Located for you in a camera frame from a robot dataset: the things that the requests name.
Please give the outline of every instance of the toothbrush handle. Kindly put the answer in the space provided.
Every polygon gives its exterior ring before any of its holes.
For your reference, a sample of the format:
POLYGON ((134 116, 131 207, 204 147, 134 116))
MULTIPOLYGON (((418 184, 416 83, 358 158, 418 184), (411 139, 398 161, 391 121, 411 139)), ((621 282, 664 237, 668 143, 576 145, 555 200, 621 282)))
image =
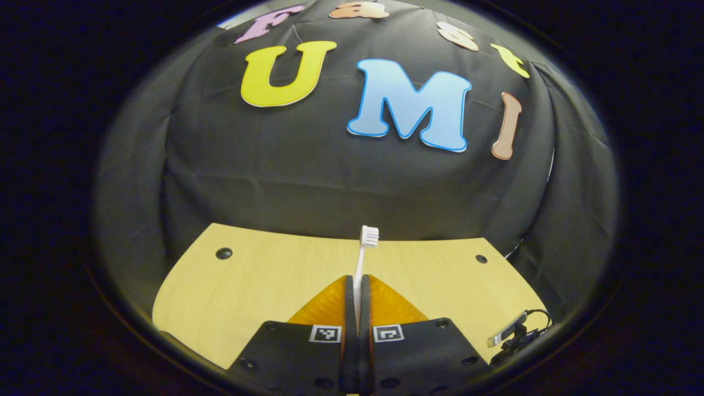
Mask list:
POLYGON ((357 334, 359 335, 360 310, 362 307, 362 262, 364 261, 364 246, 359 248, 359 260, 352 283, 354 315, 357 323, 357 334))

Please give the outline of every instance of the dark background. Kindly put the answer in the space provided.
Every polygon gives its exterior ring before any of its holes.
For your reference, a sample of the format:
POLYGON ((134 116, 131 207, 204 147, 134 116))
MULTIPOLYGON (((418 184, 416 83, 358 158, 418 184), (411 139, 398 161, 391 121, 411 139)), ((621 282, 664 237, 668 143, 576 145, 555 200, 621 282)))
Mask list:
MULTIPOLYGON (((627 190, 614 257, 627 270, 620 291, 575 342, 505 393, 701 392, 699 10, 693 2, 497 3, 579 61, 620 146, 627 190)), ((10 215, 2 221, 2 393, 215 394, 129 332, 82 263, 91 259, 93 166, 112 115, 155 62, 237 6, 156 0, 15 7, 2 13, 3 214, 10 215)))

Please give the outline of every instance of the black fabric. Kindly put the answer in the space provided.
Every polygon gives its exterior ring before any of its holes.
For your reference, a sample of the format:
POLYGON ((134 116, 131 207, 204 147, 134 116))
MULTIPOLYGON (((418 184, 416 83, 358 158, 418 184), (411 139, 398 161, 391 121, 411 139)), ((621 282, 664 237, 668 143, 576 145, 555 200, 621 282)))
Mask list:
POLYGON ((555 321, 598 286, 618 220, 616 158, 594 109, 549 65, 536 65, 555 114, 555 159, 535 223, 511 256, 555 321))
POLYGON ((388 18, 329 18, 338 3, 308 3, 240 44, 234 40, 251 22, 213 28, 166 61, 121 111, 103 153, 96 229, 126 297, 151 313, 170 267, 213 222, 350 239, 369 224, 384 240, 485 237, 502 254, 523 239, 516 268, 551 313, 573 307, 604 265, 615 210, 613 162, 598 163, 611 153, 598 121, 580 113, 578 92, 545 65, 525 62, 531 77, 520 77, 490 46, 500 41, 431 10, 380 1, 388 18), (446 41, 439 21, 469 32, 480 50, 446 41), (308 97, 283 107, 244 102, 247 54, 285 46, 270 81, 286 85, 298 71, 296 46, 314 40, 337 48, 308 97), (467 78, 467 150, 421 143, 427 118, 401 139, 388 109, 385 137, 350 134, 364 85, 356 64, 365 58, 400 63, 416 89, 437 71, 467 78), (523 108, 509 161, 491 155, 502 92, 523 108))

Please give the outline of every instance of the foam letter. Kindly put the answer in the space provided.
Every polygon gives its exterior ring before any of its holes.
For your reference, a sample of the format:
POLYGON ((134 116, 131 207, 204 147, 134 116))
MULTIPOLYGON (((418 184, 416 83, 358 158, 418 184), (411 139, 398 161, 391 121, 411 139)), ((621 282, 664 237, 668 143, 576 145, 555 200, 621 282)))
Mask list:
POLYGON ((389 126, 382 121, 384 102, 394 119, 398 135, 408 139, 428 111, 432 111, 420 140, 431 147, 462 152, 467 140, 462 136, 465 93, 472 89, 466 79, 447 72, 437 72, 416 91, 408 76, 396 62, 364 59, 357 63, 364 71, 365 83, 357 118, 347 130, 353 135, 382 137, 389 126))
POLYGON ((491 153, 498 159, 506 160, 513 155, 513 137, 516 134, 518 115, 523 108, 518 99, 508 92, 503 92, 501 99, 503 99, 503 124, 501 124, 498 140, 491 146, 491 153))
POLYGON ((504 63, 506 63, 508 67, 511 68, 511 70, 515 71, 516 73, 520 74, 525 78, 530 77, 527 71, 521 69, 521 67, 518 66, 519 63, 522 65, 523 61, 521 61, 516 55, 514 55, 513 52, 511 52, 508 48, 503 48, 502 46, 496 44, 492 44, 491 46, 498 50, 498 54, 501 55, 501 59, 503 59, 504 63))
POLYGON ((267 26, 276 26, 281 22, 284 22, 288 18, 290 13, 300 12, 303 6, 293 6, 284 8, 283 10, 274 11, 272 13, 264 14, 254 20, 252 26, 240 37, 234 41, 235 44, 239 44, 243 41, 253 39, 259 36, 263 36, 269 33, 267 26))
POLYGON ((337 10, 330 13, 330 18, 354 18, 356 16, 385 18, 389 16, 389 13, 384 11, 384 4, 372 3, 371 1, 354 1, 340 4, 337 6, 337 10))
POLYGON ((445 22, 438 22, 438 27, 440 28, 438 33, 440 33, 442 37, 445 37, 446 40, 471 51, 479 51, 479 46, 473 41, 474 37, 464 30, 445 22))
POLYGON ((286 106, 307 97, 318 83, 325 53, 337 47, 334 42, 304 42, 296 49, 303 52, 296 79, 285 87, 269 85, 269 76, 276 57, 286 47, 268 47, 245 58, 247 69, 242 77, 241 94, 245 102, 257 107, 286 106))

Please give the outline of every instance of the toothbrush head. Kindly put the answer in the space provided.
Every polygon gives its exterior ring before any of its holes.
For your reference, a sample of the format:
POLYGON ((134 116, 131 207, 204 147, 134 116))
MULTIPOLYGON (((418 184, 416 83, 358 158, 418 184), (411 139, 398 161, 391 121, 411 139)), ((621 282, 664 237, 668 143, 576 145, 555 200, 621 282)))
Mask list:
POLYGON ((379 228, 362 226, 359 244, 362 247, 376 247, 379 243, 379 228))

